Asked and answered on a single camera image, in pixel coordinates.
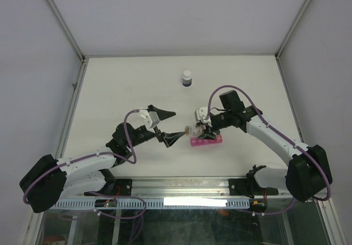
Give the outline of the clear pill bottle orange cap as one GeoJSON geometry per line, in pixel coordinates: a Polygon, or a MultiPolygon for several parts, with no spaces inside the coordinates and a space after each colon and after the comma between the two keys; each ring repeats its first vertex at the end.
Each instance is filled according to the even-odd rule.
{"type": "Polygon", "coordinates": [[[192,137],[199,137],[203,134],[203,127],[201,125],[186,126],[185,134],[192,137]]]}

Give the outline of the pink pill organizer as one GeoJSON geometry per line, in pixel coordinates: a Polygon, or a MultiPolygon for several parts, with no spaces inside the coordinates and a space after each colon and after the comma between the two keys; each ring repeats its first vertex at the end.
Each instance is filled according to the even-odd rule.
{"type": "Polygon", "coordinates": [[[211,139],[198,139],[196,137],[193,137],[190,139],[190,144],[192,147],[200,147],[200,146],[207,146],[207,145],[212,145],[212,144],[220,144],[223,142],[222,136],[217,135],[215,140],[211,139]]]}

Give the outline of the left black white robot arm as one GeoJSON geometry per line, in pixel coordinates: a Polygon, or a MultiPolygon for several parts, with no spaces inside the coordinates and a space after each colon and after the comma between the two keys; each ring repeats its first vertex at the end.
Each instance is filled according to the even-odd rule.
{"type": "Polygon", "coordinates": [[[174,117],[175,112],[153,105],[126,114],[104,147],[80,158],[59,158],[47,154],[20,180],[23,201],[34,213],[52,208],[60,199],[77,194],[85,196],[120,196],[123,191],[111,169],[124,163],[136,164],[134,148],[156,139],[167,148],[185,135],[184,131],[167,133],[158,124],[174,117]]]}

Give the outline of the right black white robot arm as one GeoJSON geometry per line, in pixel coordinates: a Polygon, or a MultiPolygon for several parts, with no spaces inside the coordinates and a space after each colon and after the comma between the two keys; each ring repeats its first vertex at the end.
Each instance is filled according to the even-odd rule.
{"type": "Polygon", "coordinates": [[[287,190],[297,201],[310,198],[326,201],[333,182],[326,151],[292,139],[274,127],[253,102],[246,107],[233,87],[222,93],[223,108],[211,113],[208,105],[195,110],[196,125],[202,129],[199,139],[214,140],[228,127],[241,129],[272,150],[285,163],[282,169],[253,166],[246,174],[244,195],[254,196],[268,188],[287,190]]]}

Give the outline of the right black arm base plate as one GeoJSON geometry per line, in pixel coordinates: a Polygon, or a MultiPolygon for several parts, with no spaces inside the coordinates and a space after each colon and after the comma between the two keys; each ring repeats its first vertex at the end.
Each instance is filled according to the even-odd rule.
{"type": "Polygon", "coordinates": [[[231,196],[246,196],[255,198],[255,196],[277,196],[279,191],[276,188],[262,188],[255,181],[247,178],[229,179],[229,194],[231,196]]]}

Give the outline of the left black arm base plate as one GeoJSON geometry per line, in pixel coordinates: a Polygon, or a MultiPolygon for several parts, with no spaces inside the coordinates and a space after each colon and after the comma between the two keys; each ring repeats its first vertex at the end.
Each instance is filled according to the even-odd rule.
{"type": "Polygon", "coordinates": [[[99,191],[88,191],[85,192],[85,196],[94,196],[93,192],[97,193],[98,196],[131,196],[131,190],[133,187],[132,179],[114,179],[107,181],[99,191]]]}

